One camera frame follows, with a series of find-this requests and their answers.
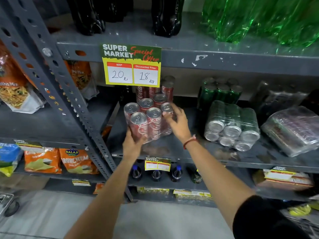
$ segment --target white tiled floor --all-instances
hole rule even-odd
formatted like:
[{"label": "white tiled floor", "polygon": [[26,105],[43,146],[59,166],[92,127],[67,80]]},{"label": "white tiled floor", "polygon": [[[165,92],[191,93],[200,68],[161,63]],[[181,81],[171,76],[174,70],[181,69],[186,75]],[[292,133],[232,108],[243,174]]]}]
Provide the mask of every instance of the white tiled floor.
[{"label": "white tiled floor", "polygon": [[[92,196],[50,191],[20,198],[20,210],[0,219],[0,239],[63,238]],[[122,205],[114,238],[233,238],[216,208],[139,201]]]}]

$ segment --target black sleeve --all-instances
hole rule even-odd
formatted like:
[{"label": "black sleeve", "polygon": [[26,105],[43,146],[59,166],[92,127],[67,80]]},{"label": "black sleeve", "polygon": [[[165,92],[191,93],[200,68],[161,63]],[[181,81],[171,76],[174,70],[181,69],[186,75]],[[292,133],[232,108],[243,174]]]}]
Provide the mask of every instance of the black sleeve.
[{"label": "black sleeve", "polygon": [[248,198],[233,221],[235,239],[310,238],[300,227],[259,196]]}]

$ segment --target bolt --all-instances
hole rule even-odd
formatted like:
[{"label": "bolt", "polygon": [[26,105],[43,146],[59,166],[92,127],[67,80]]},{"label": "bolt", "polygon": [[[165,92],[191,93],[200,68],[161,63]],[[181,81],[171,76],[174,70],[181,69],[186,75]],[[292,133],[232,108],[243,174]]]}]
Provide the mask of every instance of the bolt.
[{"label": "bolt", "polygon": [[44,53],[45,56],[51,57],[52,56],[52,51],[49,48],[43,48],[42,53]]}]

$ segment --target cart wheel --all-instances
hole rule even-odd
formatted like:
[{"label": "cart wheel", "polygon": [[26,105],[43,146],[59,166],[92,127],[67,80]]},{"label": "cart wheel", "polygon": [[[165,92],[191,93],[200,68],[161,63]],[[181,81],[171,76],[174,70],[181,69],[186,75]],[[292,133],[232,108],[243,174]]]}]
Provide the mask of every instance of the cart wheel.
[{"label": "cart wheel", "polygon": [[12,215],[14,215],[18,209],[20,208],[20,204],[19,202],[15,199],[14,201],[12,201],[12,203],[9,205],[9,207],[7,208],[7,210],[4,212],[4,216],[5,217],[10,217]]}]

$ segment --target metal shelf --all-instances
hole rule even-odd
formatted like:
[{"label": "metal shelf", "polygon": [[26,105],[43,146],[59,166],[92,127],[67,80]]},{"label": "metal shelf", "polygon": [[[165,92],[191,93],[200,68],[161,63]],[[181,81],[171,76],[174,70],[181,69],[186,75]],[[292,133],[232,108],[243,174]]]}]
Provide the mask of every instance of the metal shelf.
[{"label": "metal shelf", "polygon": [[[173,182],[169,172],[162,171],[161,180],[156,182],[152,180],[152,171],[144,171],[143,163],[139,165],[142,168],[142,178],[137,181],[133,179],[132,176],[129,177],[129,186],[140,186],[149,188],[162,188],[162,189],[184,189],[184,190],[198,190],[198,191],[208,191],[204,182],[195,184],[191,180],[191,173],[195,170],[194,164],[181,164],[183,175],[179,182]],[[176,164],[172,164],[171,171],[176,167]],[[227,169],[231,171],[235,176],[241,179],[246,185],[256,191],[256,194],[266,198],[266,199],[280,199],[280,200],[295,200],[295,201],[307,201],[308,198],[303,195],[299,195],[294,191],[266,188],[266,187],[256,187],[249,169],[246,168],[236,168],[228,167]]]},{"label": "metal shelf", "polygon": [[[168,39],[153,34],[149,11],[137,10],[128,13],[123,22],[107,23],[104,34],[84,36],[72,25],[52,36],[66,60],[102,62],[102,43],[136,44],[162,47],[164,67],[319,75],[318,45],[288,48],[249,35],[239,44],[216,42],[201,31],[200,20],[200,13],[183,13],[180,33]],[[76,50],[86,56],[78,56]]]},{"label": "metal shelf", "polygon": [[50,191],[93,195],[95,184],[91,184],[91,186],[75,186],[72,184],[71,180],[51,178],[45,185],[44,189]]},{"label": "metal shelf", "polygon": [[[199,121],[199,114],[195,108],[196,98],[174,96],[174,102],[185,110],[189,129],[192,134],[196,134],[200,144],[219,161],[227,163],[227,166],[271,169],[280,165],[294,168],[299,172],[319,173],[319,162],[316,160],[319,155],[318,150],[289,158],[280,152],[279,148],[264,134],[247,152],[239,152],[207,141],[199,132],[198,126],[203,121]],[[125,138],[126,126],[123,107],[120,107],[106,142],[113,157],[123,156],[122,142]],[[193,163],[189,152],[183,149],[182,144],[173,134],[160,137],[158,140],[143,145],[139,159],[145,159],[145,157],[163,157],[171,159],[173,162]]]},{"label": "metal shelf", "polygon": [[69,173],[66,168],[61,164],[62,173],[61,174],[49,174],[49,173],[37,173],[37,172],[26,172],[24,170],[25,161],[24,159],[21,160],[14,170],[14,173],[17,174],[24,174],[24,175],[35,175],[35,176],[44,176],[50,177],[54,179],[85,179],[88,180],[90,183],[105,183],[105,178],[101,174],[71,174]]},{"label": "metal shelf", "polygon": [[[112,115],[119,92],[113,87],[99,87],[99,91],[97,97],[88,101],[88,110],[96,129],[101,131]],[[49,104],[34,114],[12,112],[6,104],[1,104],[0,113],[1,142],[14,143],[13,139],[18,139],[40,142],[44,147],[85,148],[78,143],[73,129],[62,123]]]},{"label": "metal shelf", "polygon": [[138,193],[136,188],[131,187],[130,192],[133,195],[135,200],[146,200],[153,202],[167,202],[167,203],[175,203],[175,204],[183,204],[183,205],[199,205],[205,207],[213,207],[216,208],[217,205],[212,200],[196,200],[196,199],[176,199],[173,191],[170,190],[167,195],[159,194],[159,193]]}]

